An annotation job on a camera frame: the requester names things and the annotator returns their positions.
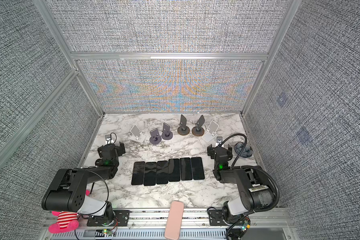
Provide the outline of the white phone stand right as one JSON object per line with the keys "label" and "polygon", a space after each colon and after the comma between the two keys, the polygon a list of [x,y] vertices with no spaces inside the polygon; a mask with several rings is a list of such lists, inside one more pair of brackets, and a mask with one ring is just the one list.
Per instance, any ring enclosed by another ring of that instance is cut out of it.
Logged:
{"label": "white phone stand right", "polygon": [[215,121],[211,121],[209,126],[206,128],[204,135],[202,136],[202,139],[209,143],[212,141],[215,137],[217,137],[217,130],[219,129],[219,124]]}

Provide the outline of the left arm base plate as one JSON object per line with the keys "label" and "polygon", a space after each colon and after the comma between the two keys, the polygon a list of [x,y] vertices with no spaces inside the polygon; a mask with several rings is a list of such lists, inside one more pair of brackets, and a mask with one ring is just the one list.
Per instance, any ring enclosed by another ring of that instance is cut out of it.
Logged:
{"label": "left arm base plate", "polygon": [[103,216],[90,216],[87,221],[87,227],[126,227],[128,225],[131,211],[113,210],[113,214],[107,212]]}

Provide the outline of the white phone stand left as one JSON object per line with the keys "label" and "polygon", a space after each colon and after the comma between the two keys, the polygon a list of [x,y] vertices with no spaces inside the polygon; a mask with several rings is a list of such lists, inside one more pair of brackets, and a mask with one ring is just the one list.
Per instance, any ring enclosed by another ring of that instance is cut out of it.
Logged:
{"label": "white phone stand left", "polygon": [[138,143],[143,143],[146,139],[146,135],[144,135],[144,133],[138,128],[137,125],[133,125],[133,127],[130,130],[131,136],[130,136],[130,140],[138,142]]}

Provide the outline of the wooden round stand right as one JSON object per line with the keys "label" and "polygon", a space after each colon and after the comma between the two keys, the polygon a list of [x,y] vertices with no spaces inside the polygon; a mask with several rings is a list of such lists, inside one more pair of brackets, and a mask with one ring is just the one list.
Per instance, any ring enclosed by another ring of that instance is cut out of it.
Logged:
{"label": "wooden round stand right", "polygon": [[205,123],[205,118],[203,115],[197,120],[196,125],[192,129],[192,134],[197,137],[201,137],[204,135],[205,130],[203,128],[203,124]]}

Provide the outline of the aluminium front rail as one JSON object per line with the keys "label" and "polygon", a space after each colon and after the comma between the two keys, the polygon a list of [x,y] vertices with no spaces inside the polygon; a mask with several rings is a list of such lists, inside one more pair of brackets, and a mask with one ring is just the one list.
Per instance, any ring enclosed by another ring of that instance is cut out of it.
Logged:
{"label": "aluminium front rail", "polygon": [[79,219],[76,230],[52,234],[48,227],[57,217],[47,217],[40,240],[298,240],[297,229],[285,208],[253,214],[231,227],[216,208],[185,208],[176,214],[169,208],[115,209],[108,227],[91,227]]}

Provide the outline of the phone with purple case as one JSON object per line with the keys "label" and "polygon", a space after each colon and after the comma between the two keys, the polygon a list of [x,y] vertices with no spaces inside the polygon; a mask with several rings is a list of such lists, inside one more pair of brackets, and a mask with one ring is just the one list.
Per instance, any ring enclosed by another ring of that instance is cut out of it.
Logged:
{"label": "phone with purple case", "polygon": [[144,183],[144,174],[145,174],[145,162],[135,162],[133,167],[133,174],[131,185],[137,186]]}

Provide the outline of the purple round stand left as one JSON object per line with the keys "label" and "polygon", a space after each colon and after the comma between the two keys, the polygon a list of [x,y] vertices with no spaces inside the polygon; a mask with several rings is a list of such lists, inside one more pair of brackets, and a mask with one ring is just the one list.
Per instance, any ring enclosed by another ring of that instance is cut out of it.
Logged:
{"label": "purple round stand left", "polygon": [[150,131],[150,143],[153,145],[158,145],[161,141],[162,141],[162,136],[159,132],[158,128],[155,128],[153,130]]}

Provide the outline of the dark blue flower bowl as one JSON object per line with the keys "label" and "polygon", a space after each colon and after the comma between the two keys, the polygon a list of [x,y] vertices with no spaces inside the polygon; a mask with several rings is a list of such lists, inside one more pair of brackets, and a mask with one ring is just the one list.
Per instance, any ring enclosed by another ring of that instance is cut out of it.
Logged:
{"label": "dark blue flower bowl", "polygon": [[241,158],[249,158],[253,155],[253,149],[249,144],[244,146],[243,142],[236,143],[234,146],[235,152],[238,155],[240,154]]}

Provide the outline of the white phone stand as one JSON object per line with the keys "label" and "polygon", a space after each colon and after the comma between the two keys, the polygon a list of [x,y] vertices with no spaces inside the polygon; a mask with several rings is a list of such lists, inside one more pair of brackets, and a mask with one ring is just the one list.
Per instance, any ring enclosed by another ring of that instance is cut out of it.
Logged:
{"label": "white phone stand", "polygon": [[202,136],[202,139],[209,143],[212,141],[215,137],[217,137],[217,130],[219,129],[219,124],[215,121],[211,121],[209,126],[206,128],[204,135]]}
{"label": "white phone stand", "polygon": [[130,140],[138,142],[138,143],[143,143],[146,139],[146,135],[144,135],[144,133],[138,128],[137,125],[133,125],[133,127],[130,130],[131,136],[130,136]]}

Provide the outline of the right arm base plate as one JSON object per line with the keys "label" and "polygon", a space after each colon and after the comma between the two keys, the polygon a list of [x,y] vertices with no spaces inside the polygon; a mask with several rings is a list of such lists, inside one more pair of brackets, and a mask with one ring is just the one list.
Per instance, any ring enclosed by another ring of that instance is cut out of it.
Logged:
{"label": "right arm base plate", "polygon": [[225,216],[223,210],[213,207],[207,209],[207,214],[209,216],[209,222],[211,226],[231,226],[238,220],[240,221],[237,223],[237,225],[251,225],[251,220],[249,219],[249,217],[244,217],[243,214],[235,216]]}

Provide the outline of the wooden round stand left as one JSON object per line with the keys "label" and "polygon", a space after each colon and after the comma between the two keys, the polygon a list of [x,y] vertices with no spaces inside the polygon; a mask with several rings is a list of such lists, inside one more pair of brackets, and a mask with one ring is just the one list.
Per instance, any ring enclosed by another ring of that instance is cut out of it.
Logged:
{"label": "wooden round stand left", "polygon": [[187,118],[184,115],[181,115],[180,123],[177,131],[178,134],[181,136],[186,136],[190,133],[190,128],[187,126]]}

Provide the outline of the pink phone on rail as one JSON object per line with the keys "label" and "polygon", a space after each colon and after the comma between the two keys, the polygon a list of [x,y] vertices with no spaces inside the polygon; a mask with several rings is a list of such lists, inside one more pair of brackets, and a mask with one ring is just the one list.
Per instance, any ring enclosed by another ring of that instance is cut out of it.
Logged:
{"label": "pink phone on rail", "polygon": [[178,240],[180,238],[183,213],[184,204],[179,201],[173,201],[171,203],[164,233],[164,237],[167,240]]}

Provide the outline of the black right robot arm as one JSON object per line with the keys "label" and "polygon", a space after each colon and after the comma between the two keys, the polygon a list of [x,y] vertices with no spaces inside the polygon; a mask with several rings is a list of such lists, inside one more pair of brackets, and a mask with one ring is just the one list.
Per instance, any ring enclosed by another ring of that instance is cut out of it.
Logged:
{"label": "black right robot arm", "polygon": [[213,174],[222,184],[235,184],[239,196],[223,204],[223,220],[231,225],[240,218],[266,212],[277,206],[280,190],[273,178],[260,166],[229,166],[232,147],[208,146],[207,155],[214,160]]}

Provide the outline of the pink white plush toy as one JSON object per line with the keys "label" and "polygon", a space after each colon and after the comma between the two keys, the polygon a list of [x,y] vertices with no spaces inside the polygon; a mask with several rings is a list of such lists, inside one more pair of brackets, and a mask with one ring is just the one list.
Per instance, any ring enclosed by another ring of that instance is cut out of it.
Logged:
{"label": "pink white plush toy", "polygon": [[67,233],[79,227],[78,213],[52,211],[52,215],[57,217],[57,221],[48,228],[51,234]]}

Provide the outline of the wooden round stand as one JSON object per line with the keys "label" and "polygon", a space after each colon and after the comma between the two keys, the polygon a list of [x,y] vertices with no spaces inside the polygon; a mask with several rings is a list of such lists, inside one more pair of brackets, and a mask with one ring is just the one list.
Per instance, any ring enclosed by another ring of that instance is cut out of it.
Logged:
{"label": "wooden round stand", "polygon": [[190,128],[187,126],[187,118],[184,115],[181,115],[180,123],[177,131],[178,134],[181,136],[186,136],[190,133]]}
{"label": "wooden round stand", "polygon": [[205,123],[205,118],[203,115],[197,120],[196,125],[192,129],[192,134],[197,137],[201,137],[204,135],[205,130],[203,128],[203,124]]}

